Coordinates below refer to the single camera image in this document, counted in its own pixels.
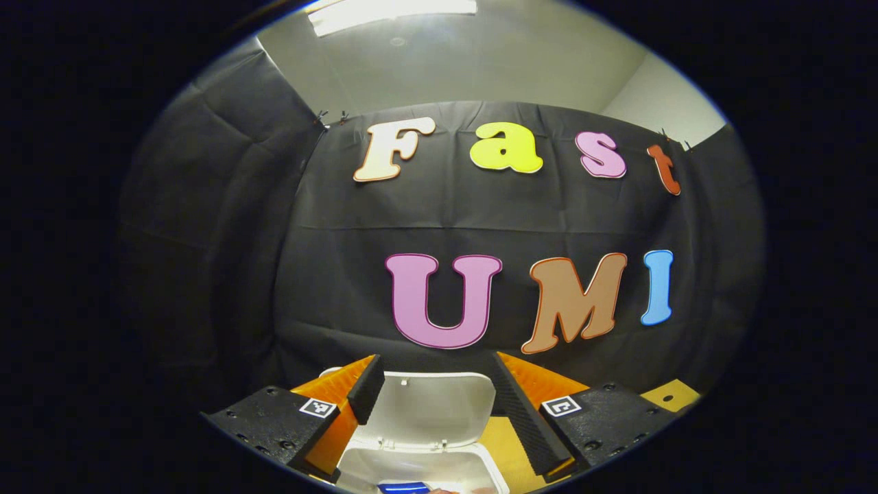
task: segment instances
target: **pink letter u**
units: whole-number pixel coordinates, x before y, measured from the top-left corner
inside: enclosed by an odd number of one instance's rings
[[[491,256],[461,256],[454,270],[464,277],[464,315],[460,324],[443,328],[427,315],[428,280],[439,261],[425,254],[396,254],[387,258],[393,275],[393,320],[406,338],[433,348],[463,348],[479,341],[488,327],[491,278],[503,263]]]

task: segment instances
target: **black fabric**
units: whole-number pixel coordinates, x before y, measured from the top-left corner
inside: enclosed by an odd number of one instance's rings
[[[314,118],[252,38],[188,84],[135,153],[119,203],[127,311],[179,403],[213,412],[286,384],[271,292]]]
[[[352,176],[372,124],[431,117],[414,156],[393,179]],[[475,129],[510,121],[530,129],[543,168],[534,174],[475,166]],[[579,132],[610,135],[628,171],[595,178],[579,162]],[[659,144],[674,163],[682,194],[668,193],[646,149]],[[371,353],[392,371],[486,373],[492,351],[507,352],[585,384],[616,381],[644,392],[673,379],[699,391],[720,375],[743,336],[759,296],[765,248],[752,172],[727,128],[691,152],[663,135],[591,113],[521,103],[417,105],[356,117],[320,140],[297,193],[277,272],[275,329],[287,376],[310,379],[327,367]],[[668,249],[671,318],[643,326],[649,296],[647,251]],[[440,265],[430,278],[431,320],[459,322],[458,256],[500,258],[490,323],[460,350],[418,346],[395,328],[392,276],[385,260],[417,252]],[[628,257],[615,328],[590,340],[561,339],[547,352],[522,355],[539,300],[529,268],[572,259],[583,284],[611,252]]]

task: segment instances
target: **blue letter i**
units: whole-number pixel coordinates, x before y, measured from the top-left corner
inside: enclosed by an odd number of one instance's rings
[[[673,252],[649,251],[644,255],[644,264],[650,268],[650,305],[640,317],[644,326],[663,323],[671,316],[668,296],[671,290],[671,263]]]

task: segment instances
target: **letter m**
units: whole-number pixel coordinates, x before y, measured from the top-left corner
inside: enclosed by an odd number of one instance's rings
[[[576,338],[580,329],[584,339],[599,337],[612,330],[619,282],[627,264],[628,258],[624,254],[607,254],[598,263],[585,291],[570,259],[550,258],[534,264],[530,268],[530,277],[540,286],[540,304],[534,334],[522,345],[522,353],[545,352],[554,347],[558,343],[555,321],[561,323],[561,332],[567,343]]]

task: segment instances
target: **ceiling light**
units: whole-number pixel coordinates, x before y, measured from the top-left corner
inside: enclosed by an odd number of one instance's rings
[[[377,20],[420,14],[475,14],[476,0],[322,0],[306,7],[318,37]]]

